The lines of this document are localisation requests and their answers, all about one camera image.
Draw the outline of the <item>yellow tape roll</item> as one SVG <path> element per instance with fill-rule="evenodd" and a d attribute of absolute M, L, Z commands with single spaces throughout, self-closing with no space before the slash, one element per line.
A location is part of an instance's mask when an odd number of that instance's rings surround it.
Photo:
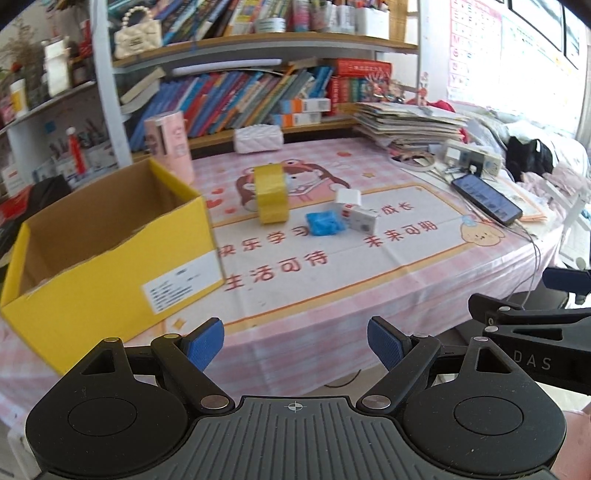
<path fill-rule="evenodd" d="M 253 179 L 259 222 L 263 225 L 287 222 L 290 206 L 283 167 L 280 164 L 257 166 Z"/>

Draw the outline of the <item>white bookshelf frame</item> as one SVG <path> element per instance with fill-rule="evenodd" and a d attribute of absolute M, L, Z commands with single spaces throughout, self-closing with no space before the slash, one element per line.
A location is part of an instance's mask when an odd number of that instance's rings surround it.
<path fill-rule="evenodd" d="M 419 44 L 407 44 L 394 39 L 386 40 L 371 36 L 344 33 L 287 32 L 256 33 L 216 37 L 198 42 L 172 44 L 143 52 L 126 59 L 112 59 L 108 35 L 107 3 L 90 3 L 92 45 L 96 85 L 99 91 L 103 116 L 113 148 L 117 166 L 130 166 L 136 158 L 132 155 L 124 129 L 124 115 L 119 107 L 116 77 L 129 78 L 134 71 L 157 66 L 170 66 L 182 62 L 229 61 L 240 55 L 254 55 L 257 51 L 276 50 L 283 59 L 294 59 L 297 50 L 304 49 L 308 56 L 327 56 L 329 51 L 352 57 L 361 51 L 370 53 L 399 53 L 421 55 Z"/>

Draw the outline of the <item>pink cylindrical canister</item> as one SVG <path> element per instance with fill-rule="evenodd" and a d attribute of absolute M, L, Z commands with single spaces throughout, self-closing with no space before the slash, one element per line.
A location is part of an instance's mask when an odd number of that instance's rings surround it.
<path fill-rule="evenodd" d="M 164 112 L 144 121 L 145 143 L 151 157 L 177 179 L 190 185 L 194 181 L 192 157 L 179 110 Z"/>

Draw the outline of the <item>white power strip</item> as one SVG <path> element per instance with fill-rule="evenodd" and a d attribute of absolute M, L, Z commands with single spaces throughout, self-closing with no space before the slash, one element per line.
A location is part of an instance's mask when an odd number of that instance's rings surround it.
<path fill-rule="evenodd" d="M 503 166 L 503 159 L 480 146 L 447 140 L 443 145 L 443 159 L 450 167 L 459 168 L 478 177 L 483 174 L 496 177 Z"/>

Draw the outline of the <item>orange white box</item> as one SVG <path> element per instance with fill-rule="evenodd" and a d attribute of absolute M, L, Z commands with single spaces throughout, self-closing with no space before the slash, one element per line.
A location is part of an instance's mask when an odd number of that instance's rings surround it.
<path fill-rule="evenodd" d="M 325 113 L 332 110 L 329 98 L 308 98 L 283 100 L 280 102 L 280 112 L 283 114 L 297 113 Z"/>
<path fill-rule="evenodd" d="M 273 125 L 280 126 L 281 129 L 301 127 L 308 125 L 318 125 L 322 122 L 321 112 L 293 113 L 293 114 L 273 114 Z"/>

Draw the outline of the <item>white red small box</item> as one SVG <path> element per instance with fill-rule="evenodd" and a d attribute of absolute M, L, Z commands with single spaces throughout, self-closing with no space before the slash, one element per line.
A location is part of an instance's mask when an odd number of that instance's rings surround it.
<path fill-rule="evenodd" d="M 341 207 L 342 222 L 360 233 L 374 235 L 380 214 L 372 209 L 366 209 L 354 204 L 345 204 Z"/>

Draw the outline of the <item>pink checkered cartoon tablecloth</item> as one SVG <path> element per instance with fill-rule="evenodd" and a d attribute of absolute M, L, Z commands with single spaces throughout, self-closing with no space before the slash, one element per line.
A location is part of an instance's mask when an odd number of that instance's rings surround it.
<path fill-rule="evenodd" d="M 269 164 L 283 167 L 290 217 L 263 225 L 253 170 Z M 211 374 L 233 395 L 305 393 L 370 367 L 363 335 L 373 315 L 408 332 L 446 331 L 467 319 L 470 294 L 505 296 L 536 284 L 562 233 L 550 222 L 500 227 L 362 139 L 218 155 L 195 170 L 192 188 L 206 201 L 224 283 L 125 342 L 184 334 L 217 317 L 226 349 Z M 342 220 L 339 188 L 360 190 L 361 207 L 380 214 L 376 234 L 346 226 L 311 235 L 308 213 Z M 1 317 L 3 423 L 20 422 L 60 375 Z"/>

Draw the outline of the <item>white quilted pearl handbag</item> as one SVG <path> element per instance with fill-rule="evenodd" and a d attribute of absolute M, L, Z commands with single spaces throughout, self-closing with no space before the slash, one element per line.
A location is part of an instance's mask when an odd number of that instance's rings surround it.
<path fill-rule="evenodd" d="M 117 60 L 139 55 L 162 46 L 161 23 L 142 5 L 131 7 L 123 16 L 121 28 L 114 34 Z"/>

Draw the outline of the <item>blue bag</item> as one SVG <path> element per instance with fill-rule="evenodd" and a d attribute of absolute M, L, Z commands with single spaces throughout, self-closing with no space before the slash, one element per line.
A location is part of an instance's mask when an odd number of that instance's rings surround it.
<path fill-rule="evenodd" d="M 313 236 L 334 236 L 346 230 L 346 225 L 334 211 L 311 212 L 305 215 L 305 220 Z"/>

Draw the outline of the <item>row of leaning books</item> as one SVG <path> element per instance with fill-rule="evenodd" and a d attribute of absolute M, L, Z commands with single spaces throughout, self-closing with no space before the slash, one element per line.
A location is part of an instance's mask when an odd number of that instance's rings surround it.
<path fill-rule="evenodd" d="M 173 80 L 157 79 L 140 94 L 139 110 L 126 128 L 133 152 L 147 148 L 144 121 L 179 110 L 188 138 L 201 138 L 259 124 L 273 125 L 283 100 L 329 98 L 332 67 L 235 69 Z"/>

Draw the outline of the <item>orange white box upper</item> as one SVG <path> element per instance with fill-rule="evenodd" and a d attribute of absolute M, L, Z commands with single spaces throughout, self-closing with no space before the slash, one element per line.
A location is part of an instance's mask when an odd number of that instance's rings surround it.
<path fill-rule="evenodd" d="M 280 112 L 283 114 L 297 113 L 325 113 L 332 110 L 329 98 L 308 98 L 283 100 L 280 102 Z"/>

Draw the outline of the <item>stack of papers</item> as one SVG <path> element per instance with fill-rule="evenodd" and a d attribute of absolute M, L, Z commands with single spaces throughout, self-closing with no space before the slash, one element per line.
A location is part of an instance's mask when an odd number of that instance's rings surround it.
<path fill-rule="evenodd" d="M 356 130 L 387 147 L 423 148 L 448 140 L 463 142 L 469 118 L 432 106 L 399 103 L 356 104 Z"/>

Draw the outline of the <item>orange white box lower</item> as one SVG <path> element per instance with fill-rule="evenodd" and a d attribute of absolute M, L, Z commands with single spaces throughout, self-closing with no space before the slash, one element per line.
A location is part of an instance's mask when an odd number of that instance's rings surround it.
<path fill-rule="evenodd" d="M 273 125 L 280 126 L 281 129 L 301 127 L 308 125 L 318 125 L 322 122 L 321 112 L 293 113 L 293 114 L 273 114 Z"/>

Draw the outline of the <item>white charger cube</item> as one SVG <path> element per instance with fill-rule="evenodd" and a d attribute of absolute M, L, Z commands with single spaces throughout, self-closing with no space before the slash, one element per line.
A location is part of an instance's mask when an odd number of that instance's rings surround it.
<path fill-rule="evenodd" d="M 342 206 L 362 206 L 362 193 L 360 190 L 339 188 L 335 191 L 334 204 L 336 207 Z"/>

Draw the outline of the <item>white yellow bottle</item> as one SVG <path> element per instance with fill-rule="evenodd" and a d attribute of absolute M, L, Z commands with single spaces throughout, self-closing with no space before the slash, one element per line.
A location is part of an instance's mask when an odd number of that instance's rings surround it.
<path fill-rule="evenodd" d="M 10 99 L 16 118 L 21 118 L 29 112 L 24 78 L 20 78 L 10 85 Z"/>

